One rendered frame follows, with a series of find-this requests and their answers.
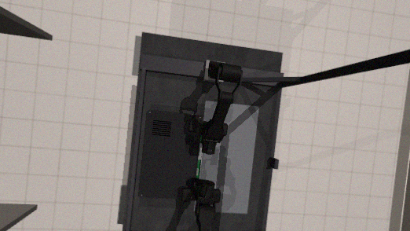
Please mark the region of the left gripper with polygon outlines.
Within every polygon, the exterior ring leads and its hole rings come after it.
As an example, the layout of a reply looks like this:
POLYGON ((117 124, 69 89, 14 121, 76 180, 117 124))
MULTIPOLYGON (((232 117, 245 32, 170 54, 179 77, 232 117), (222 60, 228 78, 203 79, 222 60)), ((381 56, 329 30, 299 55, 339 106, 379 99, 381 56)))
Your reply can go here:
MULTIPOLYGON (((190 192, 191 192, 190 188, 183 188, 182 189, 182 194, 181 194, 181 201, 182 202, 189 202, 190 197, 192 197, 192 200, 197 200, 198 196, 200 196, 199 194, 196 194, 196 188, 193 189, 191 194, 190 194, 190 192)), ((220 189, 214 189, 212 199, 216 199, 216 203, 219 203, 220 198, 221 198, 220 189)))

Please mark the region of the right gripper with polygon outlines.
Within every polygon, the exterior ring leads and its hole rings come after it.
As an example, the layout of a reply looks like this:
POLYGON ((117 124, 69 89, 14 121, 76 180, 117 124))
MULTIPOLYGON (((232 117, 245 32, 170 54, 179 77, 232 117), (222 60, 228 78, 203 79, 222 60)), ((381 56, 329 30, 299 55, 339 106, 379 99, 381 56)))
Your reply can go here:
MULTIPOLYGON (((207 125, 208 122, 201 120, 200 123, 198 123, 197 119, 190 119, 189 120, 189 132, 193 132, 196 133, 197 128, 199 128, 199 132, 202 133, 202 131, 204 132, 204 127, 207 125), (199 125, 199 126, 197 126, 199 125)), ((223 123, 223 129, 225 132, 225 135, 227 135, 227 130, 228 130, 228 124, 227 123, 223 123)))

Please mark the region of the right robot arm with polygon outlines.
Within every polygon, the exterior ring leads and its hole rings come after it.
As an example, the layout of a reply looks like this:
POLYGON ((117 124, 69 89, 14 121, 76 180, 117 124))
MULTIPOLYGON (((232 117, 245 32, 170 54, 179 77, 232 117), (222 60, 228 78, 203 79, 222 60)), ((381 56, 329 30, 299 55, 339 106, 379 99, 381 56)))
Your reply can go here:
POLYGON ((215 79, 215 84, 218 88, 218 103, 213 118, 208 121, 204 127, 204 132, 202 131, 201 133, 202 152, 207 155, 214 154, 216 144, 220 143, 225 135, 223 123, 229 107, 234 101, 235 92, 242 83, 243 70, 240 69, 241 66, 210 60, 208 75, 210 78, 215 79), (218 80, 237 83, 237 86, 232 93, 224 92, 221 90, 218 80))

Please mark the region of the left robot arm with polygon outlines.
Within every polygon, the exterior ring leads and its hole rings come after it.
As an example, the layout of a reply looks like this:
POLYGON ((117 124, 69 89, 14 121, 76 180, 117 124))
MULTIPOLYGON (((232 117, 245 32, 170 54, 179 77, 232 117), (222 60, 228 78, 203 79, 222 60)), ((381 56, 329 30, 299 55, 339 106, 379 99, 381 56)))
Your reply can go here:
POLYGON ((216 200, 212 199, 215 183, 209 180, 196 179, 194 184, 193 188, 196 188, 196 194, 200 195, 195 206, 196 223, 199 231, 210 231, 216 214, 216 200))

